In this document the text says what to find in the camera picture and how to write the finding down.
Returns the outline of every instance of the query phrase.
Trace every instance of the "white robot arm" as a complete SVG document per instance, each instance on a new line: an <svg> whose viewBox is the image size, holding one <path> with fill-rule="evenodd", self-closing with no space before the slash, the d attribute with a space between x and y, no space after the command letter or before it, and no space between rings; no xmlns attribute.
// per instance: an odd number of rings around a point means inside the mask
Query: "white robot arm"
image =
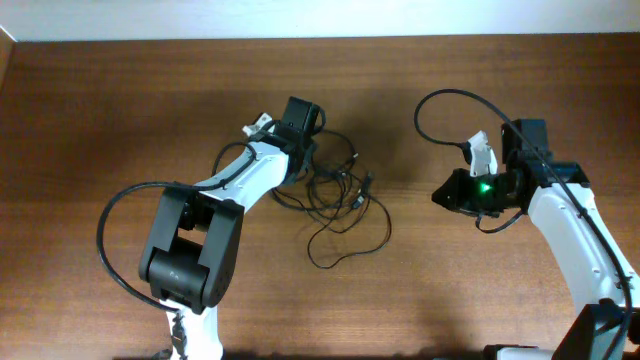
<svg viewBox="0 0 640 360"><path fill-rule="evenodd" d="M140 260L140 278L154 297L171 309L171 359L219 359L217 304L230 286L244 214L268 191L295 181L316 145L311 137L321 109L290 98L282 120L263 114L245 126L245 150L229 166L195 186L194 193L167 188ZM178 236L177 229L207 233L201 246Z"/></svg>
<svg viewBox="0 0 640 360"><path fill-rule="evenodd" d="M435 140L419 128L417 116L421 106L444 93L473 98L504 120L504 173L497 174L495 156L483 132L466 143L452 143ZM478 95L443 89L427 95L418 104L414 121L423 138L459 147L471 165L470 170L454 170L433 193L432 200L448 210L477 217L476 227L485 233L504 230L521 215L528 214L549 244L578 313L555 351L493 345L485 348L485 359L621 359L629 325L634 328L632 304L640 300L640 280L604 225L589 180L580 166L553 161L544 120L511 121ZM480 228L483 216L498 217L508 208L520 211L501 227ZM633 333L629 337L637 343L640 339Z"/></svg>

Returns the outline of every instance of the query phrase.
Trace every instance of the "green led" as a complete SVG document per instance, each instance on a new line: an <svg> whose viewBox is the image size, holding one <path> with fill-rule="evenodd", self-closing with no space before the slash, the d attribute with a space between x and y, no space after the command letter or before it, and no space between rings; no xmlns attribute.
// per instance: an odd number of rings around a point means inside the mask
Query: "green led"
<svg viewBox="0 0 640 360"><path fill-rule="evenodd" d="M489 184L480 184L480 192L481 193L486 193L489 190L491 190L491 185L489 185Z"/></svg>

